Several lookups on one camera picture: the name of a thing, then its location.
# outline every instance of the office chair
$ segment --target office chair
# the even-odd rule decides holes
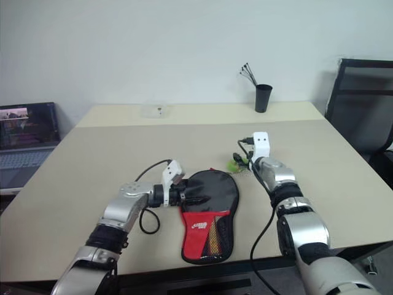
[[[342,59],[325,118],[393,189],[393,61]]]

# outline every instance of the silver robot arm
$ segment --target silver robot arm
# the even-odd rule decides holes
[[[172,161],[163,172],[161,184],[133,182],[122,186],[118,197],[108,204],[85,246],[79,248],[51,294],[117,294],[117,261],[122,249],[128,246],[127,235],[139,212],[146,206],[168,206],[171,201],[172,205],[177,205],[180,196],[171,185],[178,184],[183,176],[181,166]]]
[[[251,169],[263,182],[278,217],[281,253],[296,259],[306,292],[310,295],[379,294],[352,264],[331,253],[329,231],[303,196],[293,171],[269,156],[267,133],[257,132],[253,139],[244,142],[265,145],[263,149],[254,148]]]

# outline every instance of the beige table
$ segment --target beige table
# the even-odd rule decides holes
[[[294,169],[303,193],[329,227],[334,248],[393,239],[393,192],[322,116],[272,121],[75,128],[1,217],[1,281],[57,279],[123,183],[168,157],[180,161],[187,175],[210,167],[224,170],[232,152],[239,151],[236,140],[254,131],[267,131],[271,154]],[[145,180],[159,182],[160,173],[155,169]],[[248,258],[271,211],[267,194],[250,173],[234,178],[240,201],[228,261]],[[155,211],[160,231],[145,235],[134,227],[120,274],[190,266],[180,255],[184,229],[178,209]],[[147,226],[153,222],[147,220]],[[255,257],[279,255],[273,224]]]
[[[146,118],[145,114],[153,113],[153,108],[135,104],[98,105],[90,110],[77,127],[243,124],[323,119],[308,101],[270,103],[264,114],[255,112],[254,106],[249,104],[183,104],[165,107],[161,119]]]

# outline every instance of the pen holder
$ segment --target pen holder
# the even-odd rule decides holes
[[[269,103],[272,86],[266,84],[259,84],[255,86],[255,111],[266,112]]]

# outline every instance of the laptop screen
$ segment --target laptop screen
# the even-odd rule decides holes
[[[0,149],[54,146],[60,142],[54,103],[0,107]]]

